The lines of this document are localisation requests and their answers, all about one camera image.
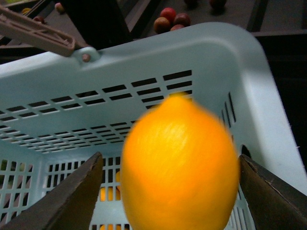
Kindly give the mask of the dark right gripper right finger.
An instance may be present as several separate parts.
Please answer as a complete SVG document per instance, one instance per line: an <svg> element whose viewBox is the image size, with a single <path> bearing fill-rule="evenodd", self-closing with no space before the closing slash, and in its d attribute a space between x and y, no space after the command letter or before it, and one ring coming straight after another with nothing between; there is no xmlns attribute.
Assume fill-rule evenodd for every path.
<svg viewBox="0 0 307 230"><path fill-rule="evenodd" d="M245 154L240 186L258 230L305 230L307 196Z"/></svg>

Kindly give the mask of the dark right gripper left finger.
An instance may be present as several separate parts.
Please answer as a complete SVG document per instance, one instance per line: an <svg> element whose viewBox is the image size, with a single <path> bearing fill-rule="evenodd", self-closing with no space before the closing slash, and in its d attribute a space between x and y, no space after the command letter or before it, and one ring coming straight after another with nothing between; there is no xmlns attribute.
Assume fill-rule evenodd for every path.
<svg viewBox="0 0 307 230"><path fill-rule="evenodd" d="M103 157L95 153L3 230L87 230L98 199Z"/></svg>

